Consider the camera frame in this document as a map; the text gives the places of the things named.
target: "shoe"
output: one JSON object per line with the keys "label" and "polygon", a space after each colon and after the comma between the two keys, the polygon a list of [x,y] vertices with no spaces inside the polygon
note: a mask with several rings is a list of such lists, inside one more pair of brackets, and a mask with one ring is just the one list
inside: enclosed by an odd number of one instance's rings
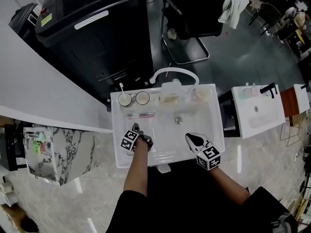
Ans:
{"label": "shoe", "polygon": [[170,28],[167,30],[167,37],[172,41],[176,40],[177,33],[174,28]]}
{"label": "shoe", "polygon": [[280,40],[280,42],[281,42],[282,44],[284,44],[284,41],[282,41],[278,36],[277,36],[277,38]]}

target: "gray floor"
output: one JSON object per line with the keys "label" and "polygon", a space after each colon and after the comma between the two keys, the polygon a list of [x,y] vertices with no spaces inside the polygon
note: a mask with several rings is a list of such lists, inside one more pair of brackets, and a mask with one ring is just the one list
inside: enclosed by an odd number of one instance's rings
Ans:
{"label": "gray floor", "polygon": [[[162,0],[155,0],[147,5],[155,70],[168,67],[172,62],[160,36],[162,4]],[[247,7],[246,10],[251,14],[255,13],[251,11],[251,7]],[[281,91],[294,83],[304,83],[289,46],[286,43],[282,45],[276,35],[273,38],[267,35],[260,36],[261,25],[257,21],[248,26],[251,15],[247,11],[242,12],[235,30],[225,24],[220,36],[202,38],[210,53],[206,62],[183,68],[197,74],[200,83],[215,83],[219,94],[234,86],[245,85],[246,82],[275,82]],[[173,48],[176,59],[180,61],[187,60],[187,53],[190,56],[202,56],[195,39],[170,42],[170,47]],[[182,84],[193,82],[187,75],[171,72],[167,78],[162,74],[156,85],[169,82],[173,78],[178,78]]]}

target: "yellow sticker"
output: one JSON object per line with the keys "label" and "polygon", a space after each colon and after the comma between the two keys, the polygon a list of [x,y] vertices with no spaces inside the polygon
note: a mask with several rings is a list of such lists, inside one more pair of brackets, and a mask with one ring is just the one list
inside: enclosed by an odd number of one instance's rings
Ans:
{"label": "yellow sticker", "polygon": [[52,13],[50,13],[48,16],[46,16],[44,19],[41,20],[41,27],[43,27],[51,20],[52,20]]}

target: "black sleeve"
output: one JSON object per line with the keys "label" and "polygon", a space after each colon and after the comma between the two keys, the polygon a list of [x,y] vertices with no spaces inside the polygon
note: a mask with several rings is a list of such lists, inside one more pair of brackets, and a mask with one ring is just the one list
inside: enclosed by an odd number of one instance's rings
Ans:
{"label": "black sleeve", "polygon": [[259,187],[243,204],[242,215],[249,232],[297,232],[297,222],[266,189]]}
{"label": "black sleeve", "polygon": [[106,232],[146,232],[147,213],[147,198],[144,195],[124,191]]}

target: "tiled floor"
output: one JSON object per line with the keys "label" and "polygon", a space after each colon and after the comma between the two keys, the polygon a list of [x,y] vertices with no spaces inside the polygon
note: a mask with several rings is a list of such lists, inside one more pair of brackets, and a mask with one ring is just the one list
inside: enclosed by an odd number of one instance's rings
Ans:
{"label": "tiled floor", "polygon": [[[301,143],[286,147],[279,134],[280,127],[276,127],[245,140],[225,139],[221,169],[249,187],[251,193],[263,186],[280,200],[292,188],[299,190],[304,180],[303,162],[301,156],[294,160]],[[54,233],[57,229],[59,233],[91,233],[88,218],[98,233],[106,231],[127,170],[115,165],[111,134],[99,135],[96,147],[102,150],[101,165],[79,178],[82,193],[78,193],[74,181],[59,187],[37,180],[25,170],[9,174],[20,205],[40,232]]]}

